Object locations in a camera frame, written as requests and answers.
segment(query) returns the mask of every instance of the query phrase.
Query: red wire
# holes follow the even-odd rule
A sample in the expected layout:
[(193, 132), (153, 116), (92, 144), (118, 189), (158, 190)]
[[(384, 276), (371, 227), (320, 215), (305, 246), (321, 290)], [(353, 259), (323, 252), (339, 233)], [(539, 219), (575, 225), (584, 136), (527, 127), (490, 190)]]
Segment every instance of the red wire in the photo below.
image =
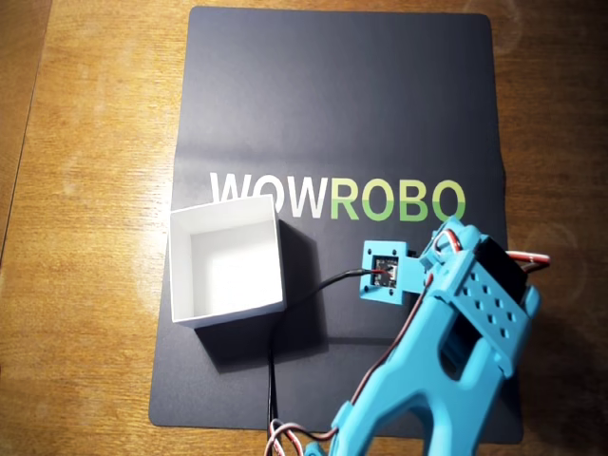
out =
[[(271, 434), (273, 432), (275, 432), (275, 429), (272, 425), (272, 423), (269, 425), (270, 428), (270, 432)], [(293, 432), (291, 432), (290, 430), (287, 430), (285, 432), (287, 434), (287, 438), (292, 442), (292, 444), (295, 447), (295, 452), (297, 453), (297, 456), (304, 456), (304, 447), (302, 446), (301, 442), (299, 441), (299, 439), (295, 436), (295, 434)], [(278, 439), (276, 439), (273, 443), (273, 447), (275, 448), (275, 451), (281, 455), (281, 456), (285, 456), (285, 450), (283, 449), (283, 447), (281, 446), (281, 443), (278, 441)]]
[(548, 255), (515, 251), (506, 251), (506, 254), (515, 261), (528, 263), (522, 266), (523, 271), (528, 274), (547, 268), (551, 264), (551, 257)]
[(420, 306), (422, 305), (422, 301), (425, 298), (425, 295), (427, 294), (428, 287), (432, 283), (433, 278), (434, 278), (433, 274), (428, 275), (427, 284), (425, 285), (425, 289), (418, 296), (418, 299), (416, 300), (414, 307), (411, 309), (408, 319), (406, 320), (403, 327), (401, 328), (401, 331), (397, 334), (397, 337), (395, 337), (395, 340), (392, 341), (392, 344), (390, 344), (390, 347), (384, 352), (384, 354), (380, 357), (380, 359), (378, 359), (378, 361), (376, 361), (375, 364), (373, 366), (371, 366), (371, 368), (366, 372), (365, 376), (361, 380), (361, 383), (359, 384), (356, 391), (354, 392), (354, 395), (352, 396), (351, 404), (354, 405), (354, 403), (357, 401), (357, 399), (361, 395), (361, 392), (363, 392), (363, 388), (367, 385), (368, 381), (370, 380), (371, 375), (376, 371), (376, 369), (378, 369), (380, 366), (382, 366), (385, 363), (385, 361), (387, 360), (387, 358), (389, 358), (392, 351), (395, 349), (395, 347), (397, 345), (399, 345), (399, 342), (401, 342), (401, 339), (403, 339), (403, 336), (406, 334), (406, 331), (408, 330), (409, 326), (411, 325), (411, 322), (414, 319), (414, 316), (416, 316), (416, 314), (418, 313), (418, 310), (420, 309)]
[(435, 240), (433, 242), (433, 248), (439, 254), (441, 254), (441, 252), (439, 252), (439, 249), (437, 248), (437, 243), (439, 242), (439, 239), (443, 235), (447, 236), (447, 240), (449, 241), (449, 245), (451, 246), (451, 248), (454, 251), (454, 253), (457, 253), (457, 252), (460, 252), (461, 250), (463, 250), (463, 246), (461, 245), (460, 240), (458, 239), (458, 237), (454, 234), (454, 232), (452, 230), (450, 230), (449, 228), (447, 228), (444, 231), (442, 231), (441, 233), (439, 233), (435, 237)]

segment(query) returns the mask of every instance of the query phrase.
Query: dark gray mat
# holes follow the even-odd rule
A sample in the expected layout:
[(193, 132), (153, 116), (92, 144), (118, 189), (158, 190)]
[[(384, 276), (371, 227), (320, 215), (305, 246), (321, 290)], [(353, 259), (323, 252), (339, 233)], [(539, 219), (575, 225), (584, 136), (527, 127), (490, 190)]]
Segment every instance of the dark gray mat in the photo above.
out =
[[(505, 245), (489, 22), (480, 15), (193, 9), (172, 209), (212, 201), (214, 175), (220, 198), (229, 174), (239, 194), (251, 176), (249, 195), (260, 178), (275, 177), (265, 178), (261, 190), (279, 199), (283, 194), (288, 299), (322, 277), (359, 267), (365, 239), (407, 240), (419, 253), (440, 223), (431, 200), (445, 180), (463, 188), (464, 221)], [(301, 214), (294, 211), (290, 176), (298, 199), (304, 178), (312, 178), (315, 196), (328, 178), (318, 217), (310, 201)], [(342, 206), (332, 217), (332, 178), (356, 182), (358, 219)], [(385, 180), (394, 195), (383, 221), (370, 219), (362, 206), (372, 179)], [(422, 221), (400, 220), (399, 180), (425, 184)], [(347, 191), (340, 187), (339, 196)], [(385, 205), (383, 191), (371, 191), (371, 210), (380, 213)], [(441, 207), (456, 210), (454, 192), (442, 194)], [(412, 204), (407, 210), (417, 213)], [(283, 419), (327, 429), (405, 320), (408, 306), (364, 301), (357, 289), (356, 280), (335, 284), (286, 322), (276, 366)], [(264, 349), (272, 319), (199, 332), (173, 325), (165, 274), (150, 420), (265, 428)], [(383, 434), (421, 436), (421, 429), (407, 416)], [(521, 437), (518, 387), (510, 381), (484, 440), (516, 443)]]

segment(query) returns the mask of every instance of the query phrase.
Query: table surface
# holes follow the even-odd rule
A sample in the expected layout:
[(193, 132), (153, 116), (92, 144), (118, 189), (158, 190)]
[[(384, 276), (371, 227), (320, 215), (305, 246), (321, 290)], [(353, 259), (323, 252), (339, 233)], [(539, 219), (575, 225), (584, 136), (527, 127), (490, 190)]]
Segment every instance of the table surface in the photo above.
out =
[[(364, 3), (222, 5), (490, 17), (510, 246), (554, 264), (532, 278), (544, 304), (521, 363), (523, 442), (479, 454), (608, 454), (608, 4)], [(0, 269), (0, 454), (263, 449), (260, 431), (159, 428), (147, 416), (194, 5), (0, 7), (2, 230), (12, 201)], [(418, 441), (376, 439), (370, 454), (420, 452)]]

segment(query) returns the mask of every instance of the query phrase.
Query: blue robotic arm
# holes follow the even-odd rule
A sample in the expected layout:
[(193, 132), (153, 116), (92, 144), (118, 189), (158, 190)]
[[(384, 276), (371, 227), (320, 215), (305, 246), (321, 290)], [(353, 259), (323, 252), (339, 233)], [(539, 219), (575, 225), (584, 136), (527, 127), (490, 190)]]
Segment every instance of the blue robotic arm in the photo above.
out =
[[(539, 293), (498, 244), (456, 218), (433, 233), (419, 258), (408, 257), (404, 242), (367, 241), (363, 267), (387, 274), (362, 277), (361, 297), (403, 305), (405, 293), (417, 293), (421, 301), (388, 359), (335, 416), (330, 456), (366, 454), (376, 431), (408, 411), (425, 427), (425, 455), (473, 455), (515, 371)], [(463, 321), (475, 335), (468, 351), (455, 336)], [(460, 369), (450, 372), (444, 358)], [(312, 443), (306, 456), (325, 452)]]

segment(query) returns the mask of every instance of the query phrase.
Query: cardboard box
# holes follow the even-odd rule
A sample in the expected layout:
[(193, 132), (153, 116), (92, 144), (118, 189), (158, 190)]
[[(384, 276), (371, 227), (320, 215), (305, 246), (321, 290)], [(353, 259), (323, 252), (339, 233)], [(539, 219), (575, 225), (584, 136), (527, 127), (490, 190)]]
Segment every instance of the cardboard box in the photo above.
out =
[(283, 310), (273, 197), (172, 212), (169, 266), (174, 323), (199, 328)]

